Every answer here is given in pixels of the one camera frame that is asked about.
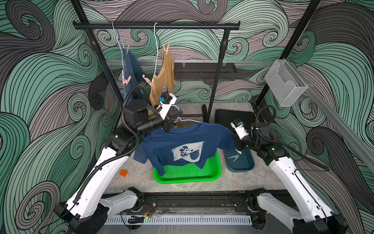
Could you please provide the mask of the navy Mickey print t-shirt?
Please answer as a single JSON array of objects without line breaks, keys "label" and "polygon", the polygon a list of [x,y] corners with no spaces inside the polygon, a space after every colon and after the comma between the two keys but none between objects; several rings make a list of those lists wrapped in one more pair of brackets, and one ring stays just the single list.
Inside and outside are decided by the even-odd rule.
[{"label": "navy Mickey print t-shirt", "polygon": [[202,122],[169,132],[161,128],[152,131],[135,150],[134,160],[142,164],[149,160],[163,176],[165,166],[194,163],[202,169],[218,148],[228,156],[237,155],[234,133],[222,125]]}]

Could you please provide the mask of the light blue wire hanger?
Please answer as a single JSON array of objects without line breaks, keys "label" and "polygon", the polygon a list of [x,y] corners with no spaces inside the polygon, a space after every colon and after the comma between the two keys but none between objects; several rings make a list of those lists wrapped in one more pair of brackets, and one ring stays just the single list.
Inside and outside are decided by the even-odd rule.
[{"label": "light blue wire hanger", "polygon": [[195,123],[202,123],[201,121],[191,120],[191,119],[181,119],[181,117],[178,117],[178,120],[181,122],[195,122]]}]

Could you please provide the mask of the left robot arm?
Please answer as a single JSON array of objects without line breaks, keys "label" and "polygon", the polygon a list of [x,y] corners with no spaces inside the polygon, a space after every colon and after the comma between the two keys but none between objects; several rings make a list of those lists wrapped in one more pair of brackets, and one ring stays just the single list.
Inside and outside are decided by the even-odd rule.
[{"label": "left robot arm", "polygon": [[170,130],[182,111],[171,111],[177,98],[163,87],[159,105],[152,106],[141,86],[132,88],[121,107],[122,126],[112,131],[96,165],[77,192],[56,205],[54,212],[68,223],[70,234],[96,234],[108,218],[125,210],[143,210],[144,194],[130,187],[119,195],[102,198],[115,173],[128,160],[143,137],[155,129]]}]

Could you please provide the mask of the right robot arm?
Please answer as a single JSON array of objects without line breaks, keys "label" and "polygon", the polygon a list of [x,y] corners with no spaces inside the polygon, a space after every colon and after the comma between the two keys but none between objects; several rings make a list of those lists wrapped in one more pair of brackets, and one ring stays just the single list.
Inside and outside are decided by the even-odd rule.
[{"label": "right robot arm", "polygon": [[329,168],[289,145],[271,139],[268,125],[267,122],[260,122],[259,115],[256,114],[251,131],[248,132],[241,120],[234,120],[231,127],[237,134],[237,152],[242,152],[245,148],[255,151],[282,181],[297,209],[291,208],[265,191],[249,195],[249,209],[269,212],[294,234],[345,233],[349,227],[347,219],[344,215],[333,212],[319,198],[301,174],[301,170],[297,169],[288,152],[291,151],[315,165],[316,172],[328,172]]}]

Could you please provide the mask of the teal plastic tray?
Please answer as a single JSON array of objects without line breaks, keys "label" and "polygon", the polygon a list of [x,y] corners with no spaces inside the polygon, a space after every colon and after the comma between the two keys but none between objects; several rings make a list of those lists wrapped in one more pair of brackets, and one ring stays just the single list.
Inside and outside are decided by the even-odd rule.
[{"label": "teal plastic tray", "polygon": [[233,173],[251,171],[255,167],[255,162],[249,148],[238,151],[224,150],[224,158],[229,171]]}]

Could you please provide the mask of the black ribbed case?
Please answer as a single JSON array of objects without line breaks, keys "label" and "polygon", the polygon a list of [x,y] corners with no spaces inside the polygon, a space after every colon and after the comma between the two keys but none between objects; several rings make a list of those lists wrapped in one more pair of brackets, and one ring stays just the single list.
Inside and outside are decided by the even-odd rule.
[{"label": "black ribbed case", "polygon": [[214,123],[220,124],[231,131],[234,131],[234,129],[231,126],[231,123],[237,119],[241,120],[244,123],[245,127],[248,127],[252,123],[254,123],[255,114],[253,112],[243,112],[243,111],[223,110],[223,109],[217,109],[215,111]]}]

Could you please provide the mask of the pink clothespin on tan shirt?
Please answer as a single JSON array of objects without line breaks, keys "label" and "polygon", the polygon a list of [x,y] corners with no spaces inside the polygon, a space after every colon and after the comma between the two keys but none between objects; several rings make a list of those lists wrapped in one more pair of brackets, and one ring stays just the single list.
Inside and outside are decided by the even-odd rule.
[{"label": "pink clothespin on tan shirt", "polygon": [[151,87],[154,86],[153,82],[152,82],[149,78],[147,78],[147,77],[145,76],[145,74],[142,75],[142,78],[145,80],[145,82],[146,82],[149,86],[151,86]]}]

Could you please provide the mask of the tan cartoon print t-shirt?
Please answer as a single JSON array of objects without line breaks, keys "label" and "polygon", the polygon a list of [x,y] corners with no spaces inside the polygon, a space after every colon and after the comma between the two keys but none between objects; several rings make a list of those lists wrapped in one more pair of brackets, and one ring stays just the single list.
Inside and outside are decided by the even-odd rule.
[{"label": "tan cartoon print t-shirt", "polygon": [[174,62],[171,53],[163,55],[161,70],[158,75],[153,75],[150,100],[152,107],[159,105],[158,98],[162,95],[164,87],[167,87],[168,93],[174,94],[173,87],[177,84],[174,79]]}]

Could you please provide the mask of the green plastic basket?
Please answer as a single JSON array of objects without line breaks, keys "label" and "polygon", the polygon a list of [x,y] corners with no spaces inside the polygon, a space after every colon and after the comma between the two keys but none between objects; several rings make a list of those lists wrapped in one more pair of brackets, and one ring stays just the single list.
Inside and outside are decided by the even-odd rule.
[{"label": "green plastic basket", "polygon": [[153,177],[160,184],[192,183],[217,180],[222,173],[219,154],[209,158],[201,169],[195,164],[186,164],[184,166],[165,166],[165,174],[159,175],[156,169],[153,169]]}]

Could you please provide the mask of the orange small block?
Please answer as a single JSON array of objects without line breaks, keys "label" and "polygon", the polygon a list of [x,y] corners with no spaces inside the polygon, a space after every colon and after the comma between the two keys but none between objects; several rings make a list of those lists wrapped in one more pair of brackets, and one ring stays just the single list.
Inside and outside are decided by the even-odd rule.
[{"label": "orange small block", "polygon": [[120,171],[120,173],[119,173],[121,176],[123,176],[123,177],[126,177],[126,175],[128,174],[128,171],[127,170],[124,170],[124,169],[122,169],[121,171]]}]

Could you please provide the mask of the slate blue t-shirt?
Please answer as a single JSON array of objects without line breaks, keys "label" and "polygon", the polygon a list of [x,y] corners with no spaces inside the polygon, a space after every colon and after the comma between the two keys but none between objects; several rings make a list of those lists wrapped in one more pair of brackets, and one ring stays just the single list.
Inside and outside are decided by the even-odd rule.
[{"label": "slate blue t-shirt", "polygon": [[138,86],[140,82],[144,82],[145,80],[142,78],[142,75],[144,74],[143,70],[131,51],[126,54],[124,50],[124,64],[125,68],[123,70],[125,71],[125,74],[127,76],[131,75],[129,84],[127,86],[123,86],[124,98],[126,98],[127,94],[131,91],[132,88]]}]

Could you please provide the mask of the grey clothespin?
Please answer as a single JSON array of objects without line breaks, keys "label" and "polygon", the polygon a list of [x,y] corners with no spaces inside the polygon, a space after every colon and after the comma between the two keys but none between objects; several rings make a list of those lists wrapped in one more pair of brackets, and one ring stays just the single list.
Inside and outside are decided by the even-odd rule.
[{"label": "grey clothespin", "polygon": [[127,46],[125,46],[125,45],[123,44],[123,48],[124,48],[126,54],[128,54],[128,53],[129,53],[129,50],[130,50],[130,45],[128,44]]}]

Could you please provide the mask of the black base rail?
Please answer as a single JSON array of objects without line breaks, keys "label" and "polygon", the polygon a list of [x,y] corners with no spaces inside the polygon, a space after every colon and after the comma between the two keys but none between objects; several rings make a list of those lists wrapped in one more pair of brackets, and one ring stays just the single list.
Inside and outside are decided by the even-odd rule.
[{"label": "black base rail", "polygon": [[280,202],[299,211],[295,201],[286,190],[266,190],[264,188],[240,191],[207,191],[207,192],[145,192],[141,213],[165,214],[171,210],[213,209],[234,213],[256,213],[259,205],[256,195],[270,193]]}]

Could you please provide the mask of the clear mesh wall bin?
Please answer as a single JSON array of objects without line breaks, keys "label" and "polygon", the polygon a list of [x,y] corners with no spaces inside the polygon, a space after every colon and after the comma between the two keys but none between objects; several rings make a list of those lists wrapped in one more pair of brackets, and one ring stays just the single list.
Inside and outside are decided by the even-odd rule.
[{"label": "clear mesh wall bin", "polygon": [[308,89],[306,79],[295,64],[286,59],[274,61],[265,81],[281,107],[291,107]]}]

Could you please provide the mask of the black clothes rack frame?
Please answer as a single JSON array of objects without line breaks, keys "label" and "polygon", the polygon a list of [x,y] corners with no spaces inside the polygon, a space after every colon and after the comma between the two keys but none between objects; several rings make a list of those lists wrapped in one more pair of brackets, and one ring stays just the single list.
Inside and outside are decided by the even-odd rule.
[{"label": "black clothes rack frame", "polygon": [[89,29],[192,29],[192,30],[203,30],[203,29],[216,29],[216,30],[223,30],[223,38],[220,42],[220,49],[219,49],[219,57],[218,61],[214,62],[213,64],[216,67],[215,70],[215,77],[213,80],[213,88],[212,88],[212,94],[210,96],[209,104],[202,106],[202,114],[184,114],[183,117],[203,117],[205,122],[209,122],[212,107],[214,103],[214,98],[217,90],[218,80],[220,78],[220,74],[223,68],[224,63],[224,57],[225,53],[228,47],[228,38],[230,35],[230,32],[232,30],[239,30],[241,23],[223,23],[223,24],[217,24],[217,23],[203,23],[203,24],[176,24],[176,23],[114,23],[114,24],[95,24],[95,23],[77,23],[73,22],[73,26],[77,30],[84,30],[87,31]]}]

